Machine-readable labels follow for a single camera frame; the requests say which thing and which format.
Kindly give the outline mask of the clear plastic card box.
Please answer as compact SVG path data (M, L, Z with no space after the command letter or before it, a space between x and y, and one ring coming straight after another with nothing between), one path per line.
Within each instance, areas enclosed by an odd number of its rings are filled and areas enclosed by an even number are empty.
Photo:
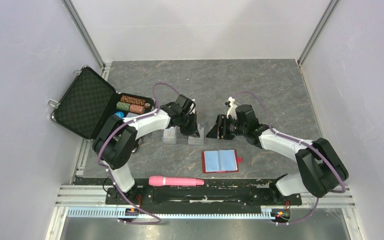
M170 127L163 130L162 142L169 145L196 145L202 146L205 143L205 128L198 124L200 137L186 136L181 134L179 127Z

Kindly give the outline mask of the red leather card holder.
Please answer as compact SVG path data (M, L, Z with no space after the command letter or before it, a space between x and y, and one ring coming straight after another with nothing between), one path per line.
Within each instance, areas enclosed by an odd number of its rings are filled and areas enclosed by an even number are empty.
M204 174L236 173L241 162L242 158L238 157L235 149L206 150L201 153Z

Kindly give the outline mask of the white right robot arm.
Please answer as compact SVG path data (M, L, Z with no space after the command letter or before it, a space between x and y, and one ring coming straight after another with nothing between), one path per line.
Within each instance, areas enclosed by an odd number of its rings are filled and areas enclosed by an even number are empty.
M260 123L250 104L233 106L227 114L219 114L206 134L217 140L233 140L236 136L297 163L297 174L282 175L272 183L268 196L273 203L282 204L293 194L310 193L322 198L327 193L345 192L349 172L327 139L298 139L279 132Z

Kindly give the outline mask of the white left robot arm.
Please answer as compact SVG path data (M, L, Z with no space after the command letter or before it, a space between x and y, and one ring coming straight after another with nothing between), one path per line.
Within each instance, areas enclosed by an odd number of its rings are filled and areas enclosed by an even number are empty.
M104 167L125 204L133 203L137 190L128 161L138 139L155 131L178 127L184 136L200 137L196 103L180 94L174 102L135 117L111 115L92 144L97 163Z

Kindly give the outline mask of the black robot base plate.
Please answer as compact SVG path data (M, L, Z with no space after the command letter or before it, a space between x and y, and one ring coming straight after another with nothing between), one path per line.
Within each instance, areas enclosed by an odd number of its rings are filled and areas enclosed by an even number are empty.
M302 205L300 194L281 196L273 182L265 178L207 178L201 186L151 186L148 179L138 178L126 199L110 187L105 204L133 202L152 214L244 214L257 213L262 206Z

